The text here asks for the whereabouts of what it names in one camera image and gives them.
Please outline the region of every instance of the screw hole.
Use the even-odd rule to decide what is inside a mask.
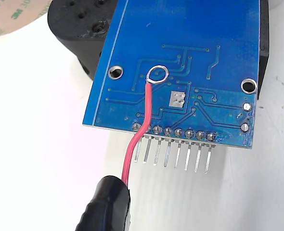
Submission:
[[[244,93],[252,94],[257,91],[258,85],[253,79],[246,78],[242,81],[241,88]]]
[[[79,17],[80,19],[82,19],[82,18],[85,17],[85,15],[86,15],[86,12],[83,12],[83,13],[78,14],[78,17]]]
[[[93,24],[92,31],[94,33],[98,33],[98,32],[103,31],[103,23],[95,23],[95,24]]]
[[[108,75],[111,79],[115,80],[115,79],[121,78],[123,75],[123,72],[124,71],[121,66],[113,66],[110,68]]]

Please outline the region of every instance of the black plastic part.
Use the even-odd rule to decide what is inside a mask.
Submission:
[[[76,231],[124,231],[129,206],[127,186],[117,177],[104,177],[98,183]]]
[[[269,58],[269,5],[268,0],[260,1],[261,27],[259,44],[259,70],[258,70],[258,98]]]
[[[93,80],[116,5],[117,0],[53,0],[48,11],[51,31]],[[260,0],[260,8],[258,98],[269,57],[268,0]]]

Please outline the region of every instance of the red wire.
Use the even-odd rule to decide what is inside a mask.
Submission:
[[[143,135],[147,132],[152,120],[152,85],[147,83],[145,85],[145,117],[143,124],[139,131],[133,136],[131,139],[124,160],[123,173],[122,173],[122,181],[128,186],[128,178],[129,178],[129,170],[131,159],[133,155],[133,150],[137,145],[137,142],[143,137]]]

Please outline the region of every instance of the white table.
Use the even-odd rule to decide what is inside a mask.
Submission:
[[[131,231],[284,231],[284,3],[271,10],[270,60],[252,150],[186,145],[132,164]],[[121,175],[130,134],[82,126],[91,80],[47,17],[0,37],[0,231],[74,231],[97,182]],[[146,141],[142,144],[145,150]]]

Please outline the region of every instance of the blue circuit board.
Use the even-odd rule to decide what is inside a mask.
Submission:
[[[259,0],[119,0],[83,124],[123,131],[142,124],[146,74],[164,65],[169,77],[153,85],[152,127],[211,132],[211,143],[252,147],[257,93],[241,84],[258,82],[259,21]],[[124,73],[111,79],[116,65]],[[164,74],[157,69],[151,78]],[[184,92],[183,107],[169,106],[172,91]]]

